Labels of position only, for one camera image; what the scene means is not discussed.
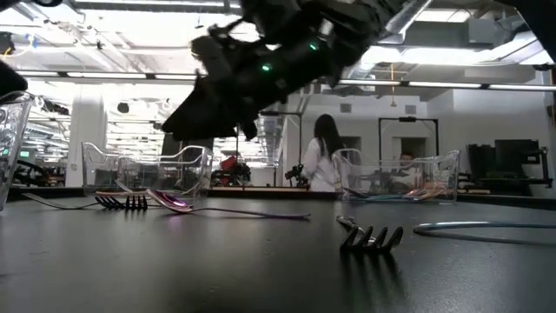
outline transparent container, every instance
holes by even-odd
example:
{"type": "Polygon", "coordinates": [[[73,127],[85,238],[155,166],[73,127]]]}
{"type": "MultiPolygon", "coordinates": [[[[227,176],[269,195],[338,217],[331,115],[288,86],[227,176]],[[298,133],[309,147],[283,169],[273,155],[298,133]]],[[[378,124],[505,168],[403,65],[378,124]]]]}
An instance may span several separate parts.
{"type": "Polygon", "coordinates": [[[345,201],[457,200],[460,152],[412,161],[368,161],[358,150],[333,154],[335,190],[345,201]]]}
{"type": "Polygon", "coordinates": [[[0,97],[0,211],[8,199],[31,107],[37,101],[27,92],[0,97]]]}
{"type": "Polygon", "coordinates": [[[85,194],[92,195],[97,191],[124,191],[116,184],[118,165],[122,155],[102,150],[93,143],[82,143],[81,148],[85,194]]]}
{"type": "Polygon", "coordinates": [[[132,190],[203,198],[210,189],[213,158],[213,152],[202,146],[187,146],[173,156],[122,156],[117,177],[132,190]]]}

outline black monitor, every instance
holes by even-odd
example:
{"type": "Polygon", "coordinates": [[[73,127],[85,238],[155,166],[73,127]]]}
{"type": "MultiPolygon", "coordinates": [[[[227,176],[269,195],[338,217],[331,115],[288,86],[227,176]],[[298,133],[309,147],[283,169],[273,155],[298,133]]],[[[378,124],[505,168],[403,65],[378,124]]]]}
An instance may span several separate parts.
{"type": "Polygon", "coordinates": [[[540,164],[539,141],[531,139],[496,140],[496,164],[500,170],[521,169],[523,164],[540,164]]]}

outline black table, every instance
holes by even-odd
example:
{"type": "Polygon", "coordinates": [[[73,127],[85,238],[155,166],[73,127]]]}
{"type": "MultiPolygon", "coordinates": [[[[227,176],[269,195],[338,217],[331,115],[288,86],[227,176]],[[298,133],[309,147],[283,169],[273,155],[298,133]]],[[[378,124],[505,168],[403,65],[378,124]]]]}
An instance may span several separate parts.
{"type": "MultiPolygon", "coordinates": [[[[554,312],[555,249],[411,233],[417,223],[442,221],[556,223],[551,211],[472,203],[209,201],[313,215],[296,222],[9,203],[0,213],[0,312],[554,312]],[[341,256],[339,214],[362,225],[402,225],[406,236],[392,258],[341,256]]],[[[489,234],[554,237],[549,230],[489,234]]]]}

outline white lab coat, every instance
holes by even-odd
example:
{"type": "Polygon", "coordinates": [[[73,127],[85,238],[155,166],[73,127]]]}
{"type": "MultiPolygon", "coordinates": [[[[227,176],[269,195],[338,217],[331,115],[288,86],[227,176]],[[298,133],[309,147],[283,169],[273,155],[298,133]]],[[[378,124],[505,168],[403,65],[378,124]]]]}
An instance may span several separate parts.
{"type": "Polygon", "coordinates": [[[325,144],[324,155],[317,138],[313,138],[303,157],[303,172],[311,184],[311,191],[334,192],[334,165],[325,144]]]}

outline ceiling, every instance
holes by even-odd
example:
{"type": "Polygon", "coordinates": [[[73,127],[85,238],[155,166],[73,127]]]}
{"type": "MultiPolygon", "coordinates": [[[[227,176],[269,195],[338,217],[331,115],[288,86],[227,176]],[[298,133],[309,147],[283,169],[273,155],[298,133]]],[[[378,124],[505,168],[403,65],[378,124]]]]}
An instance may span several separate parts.
{"type": "MultiPolygon", "coordinates": [[[[4,56],[4,61],[19,70],[191,74],[201,69],[202,65],[192,57],[189,42],[205,34],[210,25],[224,25],[236,20],[237,14],[240,14],[239,5],[233,1],[74,0],[56,8],[20,3],[0,13],[0,31],[12,33],[16,43],[16,51],[11,56],[4,56]]],[[[449,24],[461,27],[470,17],[496,21],[495,27],[505,29],[503,23],[512,20],[515,14],[512,8],[490,0],[435,0],[417,17],[415,25],[419,27],[412,26],[407,31],[407,38],[426,41],[427,36],[423,37],[423,34],[427,34],[425,31],[453,28],[449,24]]],[[[246,41],[258,38],[252,24],[241,24],[233,35],[246,41]]],[[[484,66],[446,65],[455,58],[461,59],[461,56],[454,54],[458,47],[444,51],[447,53],[444,63],[431,64],[419,58],[409,63],[404,57],[414,48],[406,44],[396,46],[393,51],[387,50],[392,48],[384,45],[382,52],[386,51],[387,55],[378,60],[381,62],[368,61],[377,59],[380,54],[374,50],[370,53],[370,50],[370,57],[364,56],[357,69],[364,68],[362,62],[367,60],[372,66],[368,66],[364,73],[366,79],[374,77],[441,82],[524,83],[534,76],[531,66],[501,59],[497,59],[497,63],[481,64],[484,66]],[[396,51],[400,58],[389,59],[398,53],[396,51]]],[[[30,91],[71,111],[74,83],[31,82],[30,91]]],[[[109,109],[107,148],[122,153],[143,154],[159,154],[162,149],[162,133],[155,130],[150,121],[163,122],[192,90],[189,85],[127,83],[107,84],[106,87],[105,99],[109,109]],[[120,102],[129,103],[130,113],[121,114],[117,111],[116,106],[120,102]],[[142,137],[152,140],[144,144],[141,142],[142,137]]],[[[392,92],[392,88],[384,86],[376,87],[365,95],[380,98],[392,92]]],[[[399,88],[395,94],[417,96],[421,101],[427,101],[439,92],[442,90],[399,88]]],[[[278,158],[276,151],[280,144],[282,122],[283,119],[279,117],[264,117],[257,121],[261,135],[256,141],[246,143],[240,137],[242,156],[251,162],[274,164],[278,158]]],[[[70,117],[34,108],[30,118],[30,139],[26,145],[36,146],[42,151],[42,156],[56,161],[67,154],[69,133],[70,117]],[[48,122],[52,117],[56,121],[48,122]]],[[[235,148],[235,138],[216,140],[215,150],[219,157],[223,157],[222,151],[230,148],[235,148]]]]}

